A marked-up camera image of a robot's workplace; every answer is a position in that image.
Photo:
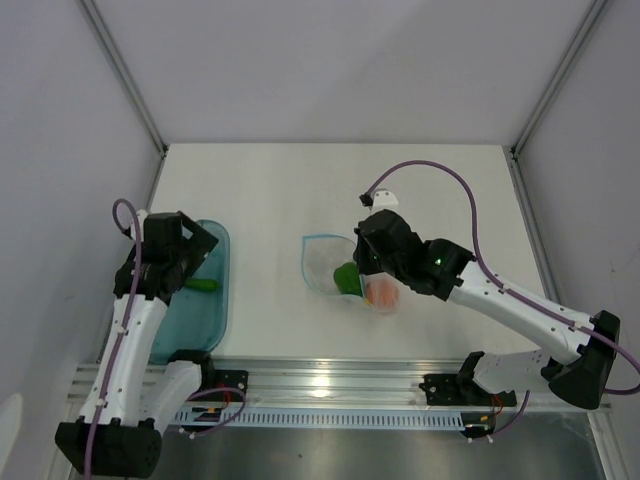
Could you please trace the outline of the green toy bell pepper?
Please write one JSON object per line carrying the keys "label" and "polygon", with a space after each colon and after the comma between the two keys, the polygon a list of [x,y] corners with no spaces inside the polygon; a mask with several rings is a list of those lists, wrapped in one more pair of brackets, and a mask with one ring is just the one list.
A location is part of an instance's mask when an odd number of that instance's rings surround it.
{"label": "green toy bell pepper", "polygon": [[345,262],[336,268],[333,281],[341,295],[363,296],[360,274],[355,263]]}

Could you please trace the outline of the green toy chili pepper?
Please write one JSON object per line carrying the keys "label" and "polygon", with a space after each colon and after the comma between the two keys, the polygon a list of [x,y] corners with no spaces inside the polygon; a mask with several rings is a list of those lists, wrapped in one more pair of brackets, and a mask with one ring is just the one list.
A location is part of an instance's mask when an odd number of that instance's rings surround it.
{"label": "green toy chili pepper", "polygon": [[216,292],[220,288],[219,283],[215,279],[204,278],[189,278],[185,281],[184,287],[205,293]]}

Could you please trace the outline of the orange toy fruit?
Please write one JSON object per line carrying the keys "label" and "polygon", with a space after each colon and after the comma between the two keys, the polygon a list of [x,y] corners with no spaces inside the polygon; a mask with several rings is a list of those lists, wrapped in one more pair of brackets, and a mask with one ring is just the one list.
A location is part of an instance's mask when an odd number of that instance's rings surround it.
{"label": "orange toy fruit", "polygon": [[365,287],[365,298],[368,304],[379,312],[389,313],[398,308],[400,291],[392,280],[374,279]]}

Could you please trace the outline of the clear zip top bag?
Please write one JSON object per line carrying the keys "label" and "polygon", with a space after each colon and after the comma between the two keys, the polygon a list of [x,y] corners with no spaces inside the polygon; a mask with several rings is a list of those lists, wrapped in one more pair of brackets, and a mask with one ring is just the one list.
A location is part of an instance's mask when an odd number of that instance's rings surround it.
{"label": "clear zip top bag", "polygon": [[353,259],[356,243],[335,234],[302,237],[301,273],[314,293],[360,301],[379,314],[389,315],[400,306],[399,283],[387,273],[365,274]]}

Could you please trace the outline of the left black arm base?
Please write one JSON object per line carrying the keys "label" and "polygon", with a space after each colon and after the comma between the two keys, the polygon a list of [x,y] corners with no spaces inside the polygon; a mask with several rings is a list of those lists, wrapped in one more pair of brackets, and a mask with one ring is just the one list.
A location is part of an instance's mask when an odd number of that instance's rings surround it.
{"label": "left black arm base", "polygon": [[216,370],[203,380],[201,387],[189,397],[190,401],[234,403],[241,402],[237,390],[247,392],[247,370]]}

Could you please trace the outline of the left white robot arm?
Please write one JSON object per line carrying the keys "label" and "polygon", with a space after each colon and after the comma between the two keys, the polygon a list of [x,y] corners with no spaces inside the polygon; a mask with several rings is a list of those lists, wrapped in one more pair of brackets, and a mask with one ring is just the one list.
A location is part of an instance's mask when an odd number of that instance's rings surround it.
{"label": "left white robot arm", "polygon": [[55,444],[80,474],[146,479],[172,416],[189,396],[216,390],[209,353],[224,334],[227,302],[207,303],[187,282],[211,276],[224,284],[230,238],[219,223],[182,212],[144,215],[125,234],[134,244],[115,274],[103,360]]}

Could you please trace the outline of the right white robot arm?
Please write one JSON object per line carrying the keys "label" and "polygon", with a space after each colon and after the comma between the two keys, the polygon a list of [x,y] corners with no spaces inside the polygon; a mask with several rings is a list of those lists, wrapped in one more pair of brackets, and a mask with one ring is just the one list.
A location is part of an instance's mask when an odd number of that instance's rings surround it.
{"label": "right white robot arm", "polygon": [[479,312],[536,345],[496,355],[470,353],[454,375],[454,405],[506,405],[518,391],[555,394],[585,410],[599,407],[619,337],[619,319],[570,311],[513,284],[494,283],[471,251],[438,238],[421,240],[397,213],[384,209],[360,221],[354,259],[365,275],[385,273],[417,294]]}

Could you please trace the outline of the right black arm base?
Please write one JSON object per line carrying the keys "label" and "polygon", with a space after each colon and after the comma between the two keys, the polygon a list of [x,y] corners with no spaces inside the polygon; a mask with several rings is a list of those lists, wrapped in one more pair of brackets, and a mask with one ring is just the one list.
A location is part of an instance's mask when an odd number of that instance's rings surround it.
{"label": "right black arm base", "polygon": [[489,393],[472,380],[457,374],[431,373],[422,377],[418,388],[425,394],[430,406],[515,407],[513,391]]}

